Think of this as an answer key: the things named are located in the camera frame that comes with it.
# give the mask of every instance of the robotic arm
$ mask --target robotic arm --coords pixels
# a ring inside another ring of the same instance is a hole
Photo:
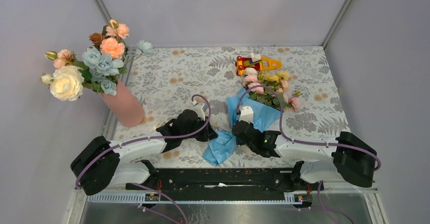
[[[111,186],[143,183],[151,175],[151,166],[141,161],[145,156],[177,148],[184,139],[195,138],[205,142],[217,138],[209,123],[199,133],[192,134],[205,124],[204,112],[207,109],[204,102],[194,104],[191,110],[184,110],[150,135],[132,140],[107,141],[103,136],[93,139],[70,165],[76,177],[84,171],[79,183],[85,193],[94,195]],[[174,137],[187,134],[190,136]],[[108,152],[85,169],[105,151]]]
[[[266,158],[317,160],[300,161],[295,164],[291,184],[297,188],[320,180],[345,180],[364,188],[372,186],[375,159],[368,154],[340,146],[329,146],[328,143],[324,146],[294,143],[294,140],[289,141],[280,136],[280,131],[260,132],[255,129],[252,124],[253,112],[249,106],[241,107],[239,114],[240,118],[232,129],[237,144],[246,144],[251,151]],[[355,146],[376,155],[374,149],[352,133],[341,132],[336,140],[340,144]]]

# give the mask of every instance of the light blue flower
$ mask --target light blue flower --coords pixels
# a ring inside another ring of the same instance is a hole
[[[118,68],[121,68],[122,66],[124,66],[124,62],[122,60],[112,60],[112,55],[110,53],[104,53],[95,69],[98,73],[105,76],[114,76],[120,73]]]
[[[94,81],[99,82],[104,79],[104,74],[97,72],[97,70],[95,69],[90,69],[90,73],[91,73],[91,78]]]
[[[154,48],[152,47],[152,43],[145,42],[141,40],[137,43],[137,47],[139,50],[145,54],[151,55],[154,53]]]
[[[100,82],[100,87],[103,90],[103,92],[105,94],[109,94],[109,95],[117,95],[117,85],[109,80],[109,79],[103,79]]]
[[[96,48],[87,48],[87,51],[82,54],[84,64],[94,69],[99,63],[101,53]]]

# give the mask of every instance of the gray floor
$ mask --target gray floor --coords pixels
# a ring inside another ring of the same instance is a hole
[[[327,207],[338,208],[347,213],[355,223],[372,223],[360,194],[323,195]],[[319,206],[314,199],[312,206]],[[292,205],[181,205],[189,224],[288,224],[333,222],[322,210],[297,211]],[[153,208],[180,220],[181,214],[171,204],[159,204]],[[350,223],[342,215],[333,214],[341,223]],[[170,224],[169,220],[150,212],[142,212],[134,204],[87,203],[81,224]]]

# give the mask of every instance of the bouquet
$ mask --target bouquet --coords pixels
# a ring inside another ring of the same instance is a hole
[[[299,110],[300,100],[298,97],[301,95],[300,91],[295,91],[290,98],[286,95],[288,90],[287,80],[290,78],[288,72],[281,71],[277,75],[271,75],[257,72],[253,68],[246,68],[245,75],[246,76],[243,78],[243,85],[247,89],[256,85],[268,86],[279,95],[281,101],[279,101],[272,92],[263,87],[251,89],[249,92],[249,98],[251,100],[265,104],[274,109],[280,109],[280,104],[282,103],[284,109],[291,111]]]
[[[110,20],[102,33],[90,35],[93,45],[82,54],[83,61],[79,61],[76,54],[68,49],[45,53],[46,58],[54,61],[56,70],[53,74],[43,73],[40,80],[49,87],[54,97],[62,101],[77,100],[84,88],[115,96],[118,75],[127,73],[127,63],[134,60],[124,62],[127,48],[123,40],[128,35],[127,25]],[[151,43],[139,41],[137,45],[141,51],[137,58],[153,53]]]

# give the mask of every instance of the toy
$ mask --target toy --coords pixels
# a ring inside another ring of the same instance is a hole
[[[236,67],[238,76],[242,76],[246,68],[254,68],[257,71],[267,71],[281,68],[281,61],[262,57],[260,54],[251,53],[251,58],[237,56]]]

